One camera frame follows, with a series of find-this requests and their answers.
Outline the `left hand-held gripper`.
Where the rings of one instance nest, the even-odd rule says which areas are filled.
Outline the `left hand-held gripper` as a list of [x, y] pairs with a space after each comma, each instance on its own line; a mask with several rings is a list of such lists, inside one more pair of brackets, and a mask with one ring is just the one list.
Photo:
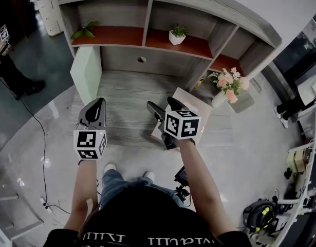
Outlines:
[[73, 131], [73, 147], [81, 160], [102, 158], [108, 140], [106, 134], [106, 101], [97, 98], [79, 113], [79, 122]]

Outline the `pink box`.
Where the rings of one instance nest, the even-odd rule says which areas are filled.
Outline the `pink box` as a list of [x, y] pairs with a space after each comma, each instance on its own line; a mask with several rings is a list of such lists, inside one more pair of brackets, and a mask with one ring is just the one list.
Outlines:
[[[212, 111], [212, 107], [179, 87], [176, 89], [172, 97], [181, 102], [181, 110], [190, 110], [201, 117], [199, 133], [198, 133], [198, 136], [194, 138], [196, 146], [198, 146], [200, 139], [202, 137], [202, 134], [204, 132], [205, 126], [207, 124], [207, 121], [209, 119], [210, 113]], [[164, 110], [165, 110], [165, 113], [171, 111], [169, 104], [167, 108]], [[158, 129], [160, 124], [161, 122], [157, 121], [157, 124], [151, 134], [151, 138], [153, 138], [154, 140], [158, 142], [163, 143], [161, 139], [161, 131]]]

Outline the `light green box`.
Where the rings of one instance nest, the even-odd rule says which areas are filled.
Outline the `light green box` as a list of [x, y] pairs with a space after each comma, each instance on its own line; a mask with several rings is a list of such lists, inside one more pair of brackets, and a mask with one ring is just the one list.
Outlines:
[[70, 74], [83, 104], [95, 100], [102, 76], [100, 47], [79, 47]]

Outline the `person's left forearm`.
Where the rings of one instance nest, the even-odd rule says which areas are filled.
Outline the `person's left forearm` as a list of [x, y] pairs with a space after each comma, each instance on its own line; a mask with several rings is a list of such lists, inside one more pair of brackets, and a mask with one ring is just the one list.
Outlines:
[[98, 207], [96, 180], [97, 162], [80, 162], [73, 190], [71, 214], [64, 226], [65, 229], [79, 232], [87, 216]]

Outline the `white vase with pink flowers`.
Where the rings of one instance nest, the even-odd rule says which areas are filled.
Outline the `white vase with pink flowers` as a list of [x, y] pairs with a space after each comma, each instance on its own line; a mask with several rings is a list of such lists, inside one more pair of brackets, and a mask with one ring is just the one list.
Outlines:
[[207, 76], [212, 78], [213, 83], [220, 89], [220, 92], [212, 99], [211, 105], [216, 108], [225, 102], [236, 103], [241, 90], [249, 88], [249, 80], [242, 76], [236, 67], [230, 70], [222, 68], [221, 72], [213, 72]]

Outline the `small white potted plant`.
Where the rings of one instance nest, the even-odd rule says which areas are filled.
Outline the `small white potted plant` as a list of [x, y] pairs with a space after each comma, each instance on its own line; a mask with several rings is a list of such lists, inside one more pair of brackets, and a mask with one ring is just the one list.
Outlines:
[[179, 26], [179, 24], [176, 24], [175, 27], [169, 31], [169, 41], [173, 45], [179, 45], [181, 44], [187, 35], [187, 28], [183, 26]]

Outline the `green leafy plant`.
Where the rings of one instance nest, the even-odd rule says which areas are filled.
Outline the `green leafy plant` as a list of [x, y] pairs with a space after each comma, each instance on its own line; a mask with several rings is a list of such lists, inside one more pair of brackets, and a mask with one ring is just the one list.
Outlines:
[[90, 22], [86, 26], [82, 26], [77, 32], [75, 32], [70, 38], [72, 40], [80, 38], [82, 36], [87, 36], [90, 38], [95, 38], [96, 36], [93, 34], [92, 29], [97, 27], [98, 22]]

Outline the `white power strip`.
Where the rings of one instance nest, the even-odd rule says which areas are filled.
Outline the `white power strip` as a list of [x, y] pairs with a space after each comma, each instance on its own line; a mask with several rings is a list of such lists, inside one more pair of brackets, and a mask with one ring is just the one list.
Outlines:
[[48, 206], [47, 201], [44, 197], [40, 197], [40, 202], [42, 203], [43, 207], [47, 210], [48, 213], [52, 213], [51, 208]]

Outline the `person's black shirt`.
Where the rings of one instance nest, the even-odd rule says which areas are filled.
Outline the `person's black shirt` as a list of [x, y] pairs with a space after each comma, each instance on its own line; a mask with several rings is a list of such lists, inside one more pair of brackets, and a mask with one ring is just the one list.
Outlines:
[[43, 247], [252, 247], [246, 234], [215, 237], [204, 220], [151, 187], [131, 187], [90, 217], [83, 232], [52, 230]]

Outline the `white round drawer cabinet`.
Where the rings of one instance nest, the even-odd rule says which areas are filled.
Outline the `white round drawer cabinet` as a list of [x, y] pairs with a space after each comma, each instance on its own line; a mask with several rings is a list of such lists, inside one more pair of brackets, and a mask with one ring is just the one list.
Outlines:
[[54, 37], [63, 32], [58, 0], [34, 0], [38, 6], [43, 24], [49, 36]]

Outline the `beige plastic housing block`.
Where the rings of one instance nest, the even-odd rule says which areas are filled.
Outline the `beige plastic housing block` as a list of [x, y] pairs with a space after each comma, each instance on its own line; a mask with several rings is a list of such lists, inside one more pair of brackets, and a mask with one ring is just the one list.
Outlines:
[[311, 149], [305, 148], [288, 152], [286, 163], [288, 168], [295, 174], [303, 174], [310, 160]]

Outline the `black and yellow bag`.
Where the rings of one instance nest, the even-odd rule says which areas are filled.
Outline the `black and yellow bag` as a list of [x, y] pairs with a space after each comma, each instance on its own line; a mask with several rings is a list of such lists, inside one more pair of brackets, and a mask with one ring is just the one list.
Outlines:
[[251, 232], [259, 232], [273, 223], [278, 214], [278, 199], [258, 199], [243, 210], [243, 225]]

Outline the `black glass door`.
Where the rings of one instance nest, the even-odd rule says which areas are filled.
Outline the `black glass door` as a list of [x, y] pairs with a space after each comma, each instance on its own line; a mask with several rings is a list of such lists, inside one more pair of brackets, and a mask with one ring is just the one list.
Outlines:
[[291, 88], [316, 72], [316, 15], [292, 42], [273, 60]]

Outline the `white work desk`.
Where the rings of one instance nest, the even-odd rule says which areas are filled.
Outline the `white work desk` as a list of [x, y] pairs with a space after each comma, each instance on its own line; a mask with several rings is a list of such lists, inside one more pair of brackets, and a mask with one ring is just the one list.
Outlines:
[[300, 190], [300, 197], [295, 200], [280, 200], [281, 204], [284, 205], [293, 205], [291, 215], [289, 216], [289, 219], [287, 223], [285, 224], [284, 228], [281, 230], [281, 233], [276, 237], [274, 243], [271, 245], [271, 247], [280, 247], [284, 239], [286, 238], [287, 234], [289, 233], [291, 227], [298, 221], [297, 217], [299, 215], [303, 215], [306, 212], [311, 212], [310, 210], [305, 210], [304, 209], [304, 201], [307, 200], [309, 201], [309, 196], [308, 194], [308, 187], [311, 184], [311, 173], [312, 173], [312, 168], [313, 168], [313, 163], [314, 163], [314, 156], [316, 154], [316, 107], [312, 106], [311, 108], [302, 111], [299, 114], [299, 118], [312, 112], [314, 115], [314, 124], [313, 124], [313, 139], [312, 141], [309, 141], [309, 143], [305, 145], [301, 145], [295, 148], [291, 148], [288, 150], [289, 154], [299, 152], [300, 150], [305, 150], [309, 149], [310, 150], [310, 158], [309, 158], [309, 163], [305, 167], [305, 177], [304, 177], [304, 183], [301, 187]]

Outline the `grey metal frame table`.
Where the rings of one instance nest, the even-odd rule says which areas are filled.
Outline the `grey metal frame table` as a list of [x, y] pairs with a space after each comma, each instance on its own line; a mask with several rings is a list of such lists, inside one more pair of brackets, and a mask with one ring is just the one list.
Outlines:
[[43, 224], [23, 196], [0, 193], [0, 247], [12, 247], [13, 241]]

